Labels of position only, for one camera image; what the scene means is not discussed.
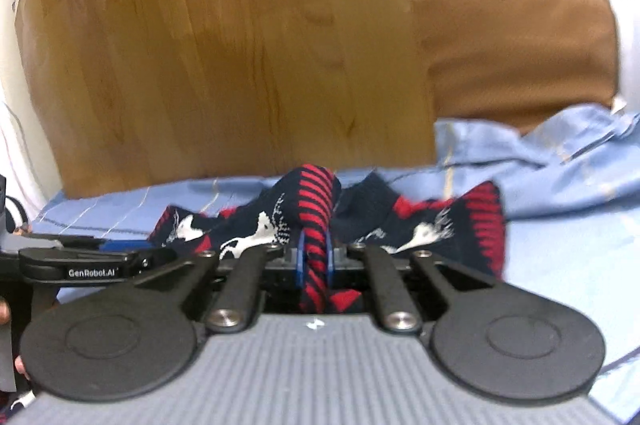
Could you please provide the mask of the person's left hand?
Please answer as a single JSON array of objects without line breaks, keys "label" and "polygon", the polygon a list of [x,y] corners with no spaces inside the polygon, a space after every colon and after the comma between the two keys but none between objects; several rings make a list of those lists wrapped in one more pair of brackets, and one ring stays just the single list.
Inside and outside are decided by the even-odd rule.
[{"label": "person's left hand", "polygon": [[16,298],[1,298],[1,388],[28,381],[20,356],[21,338],[32,319],[32,296],[18,294]]}]

